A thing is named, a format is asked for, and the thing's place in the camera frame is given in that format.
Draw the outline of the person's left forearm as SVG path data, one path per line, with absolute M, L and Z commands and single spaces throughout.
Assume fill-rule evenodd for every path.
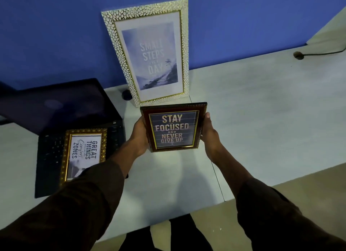
M 0 230 L 0 251 L 90 251 L 113 219 L 125 176 L 140 155 L 127 141 Z

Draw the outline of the person's left hand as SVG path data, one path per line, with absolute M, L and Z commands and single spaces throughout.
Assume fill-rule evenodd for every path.
M 134 149 L 136 158 L 143 155 L 149 148 L 148 140 L 144 140 L 139 136 L 139 119 L 134 124 L 129 142 L 132 148 Z

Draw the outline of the white pebbled picture frame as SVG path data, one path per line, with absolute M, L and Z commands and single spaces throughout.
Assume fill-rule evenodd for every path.
M 107 10 L 101 16 L 136 107 L 188 96 L 188 0 Z

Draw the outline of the dark open laptop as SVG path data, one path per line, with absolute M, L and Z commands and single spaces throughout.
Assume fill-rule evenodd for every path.
M 96 78 L 0 96 L 0 115 L 38 135 L 35 198 L 60 188 L 67 130 L 107 128 L 106 160 L 126 141 L 123 119 Z

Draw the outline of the person's right forearm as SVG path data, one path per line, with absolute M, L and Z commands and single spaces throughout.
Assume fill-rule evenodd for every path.
M 346 241 L 305 217 L 282 193 L 252 177 L 225 150 L 207 153 L 236 199 L 237 220 L 253 251 L 346 251 Z

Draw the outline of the person's right hand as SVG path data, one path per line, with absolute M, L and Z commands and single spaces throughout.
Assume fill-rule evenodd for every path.
M 201 140 L 205 144 L 205 152 L 212 163 L 218 165 L 226 155 L 226 148 L 219 139 L 218 132 L 211 123 L 211 131 L 207 135 L 201 135 Z

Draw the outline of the person's legs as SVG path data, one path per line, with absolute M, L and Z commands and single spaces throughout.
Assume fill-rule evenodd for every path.
M 213 251 L 190 214 L 170 219 L 171 251 Z M 162 251 L 154 246 L 150 226 L 126 234 L 119 251 Z

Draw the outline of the gold ornate picture frame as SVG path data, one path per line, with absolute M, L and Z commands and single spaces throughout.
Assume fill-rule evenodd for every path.
M 59 186 L 85 169 L 106 160 L 107 128 L 71 129 L 65 132 Z

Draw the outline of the dark red picture frame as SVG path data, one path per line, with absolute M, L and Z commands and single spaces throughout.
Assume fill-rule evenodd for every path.
M 199 147 L 207 102 L 140 107 L 151 152 Z

